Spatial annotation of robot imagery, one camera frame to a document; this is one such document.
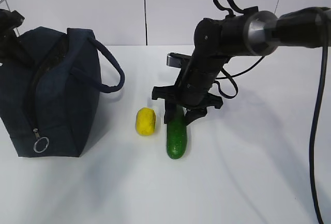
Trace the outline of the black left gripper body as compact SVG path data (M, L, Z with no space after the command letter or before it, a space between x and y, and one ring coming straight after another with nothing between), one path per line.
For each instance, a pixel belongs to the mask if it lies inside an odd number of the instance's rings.
M14 31L23 24L24 19L16 10L1 9L1 63L12 61L21 65L34 64Z

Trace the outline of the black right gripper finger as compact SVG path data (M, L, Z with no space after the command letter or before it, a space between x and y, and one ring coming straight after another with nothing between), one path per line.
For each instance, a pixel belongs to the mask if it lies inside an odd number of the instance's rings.
M177 104L166 100L164 102L164 109L164 123L168 124L170 121L173 120L173 118L175 118L177 112Z
M196 121L197 119L205 117L206 115L207 115L207 108L199 108L194 110L187 109L187 112L185 114L186 126Z

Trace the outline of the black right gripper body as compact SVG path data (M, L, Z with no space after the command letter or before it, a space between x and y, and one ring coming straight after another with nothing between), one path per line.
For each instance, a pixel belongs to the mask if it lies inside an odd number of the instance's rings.
M223 61L219 59L199 61L191 58L187 67L180 69L174 85L153 88L152 99L164 99L189 110L207 107L220 109L222 98L208 91L222 66Z

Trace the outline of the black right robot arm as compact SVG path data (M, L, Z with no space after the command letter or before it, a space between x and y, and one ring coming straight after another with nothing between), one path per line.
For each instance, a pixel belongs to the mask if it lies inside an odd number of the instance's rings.
M210 88L224 65L235 56L268 56L278 47L318 48L330 46L330 9L309 7L277 17L257 11L224 20L205 18L194 31L191 55L169 53L167 65L180 69L173 85L154 87L152 99L165 100L164 122L170 122L177 107L184 107L186 124L204 117L208 107L220 109L225 94L215 96Z

